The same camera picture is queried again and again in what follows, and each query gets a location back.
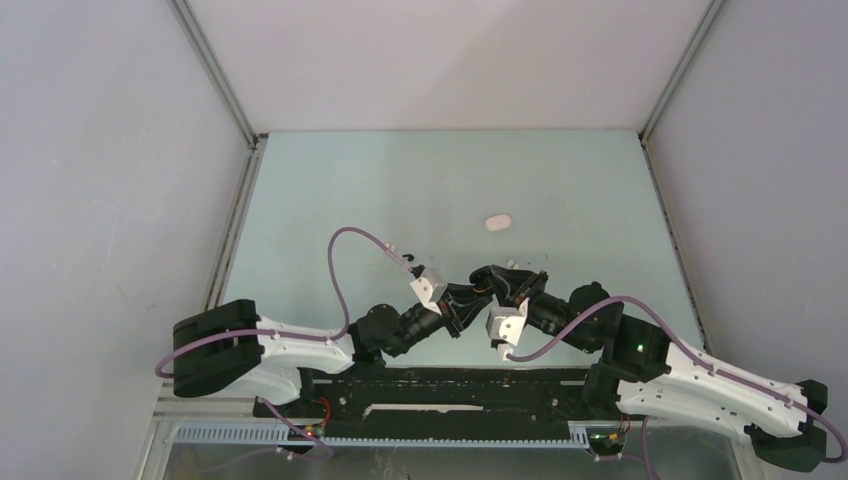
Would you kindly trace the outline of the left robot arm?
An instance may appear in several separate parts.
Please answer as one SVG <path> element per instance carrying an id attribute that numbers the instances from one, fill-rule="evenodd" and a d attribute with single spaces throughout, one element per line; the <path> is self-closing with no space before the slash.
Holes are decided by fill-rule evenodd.
<path id="1" fill-rule="evenodd" d="M 381 366 L 385 357 L 405 355 L 440 330 L 457 338 L 491 301 L 489 287 L 450 284 L 435 309 L 416 303 L 400 313 L 379 304 L 332 339 L 318 329 L 286 328 L 259 315 L 254 301 L 239 299 L 178 322 L 173 351 L 157 373 L 172 380 L 180 398 L 234 391 L 304 416 L 316 403 L 307 371 L 336 375 Z"/>

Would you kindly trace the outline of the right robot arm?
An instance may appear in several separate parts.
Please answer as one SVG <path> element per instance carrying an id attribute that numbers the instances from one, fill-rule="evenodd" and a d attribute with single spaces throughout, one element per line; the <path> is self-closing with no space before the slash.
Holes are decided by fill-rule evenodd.
<path id="1" fill-rule="evenodd" d="M 560 343 L 600 355 L 581 392 L 591 416 L 687 423 L 795 472 L 828 462 L 824 384 L 781 383 L 720 361 L 675 335 L 643 302 L 612 296 L 598 282 L 561 299 L 546 292 L 544 271 L 490 265 L 469 279 L 497 299 L 487 327 L 503 359 L 531 362 Z"/>

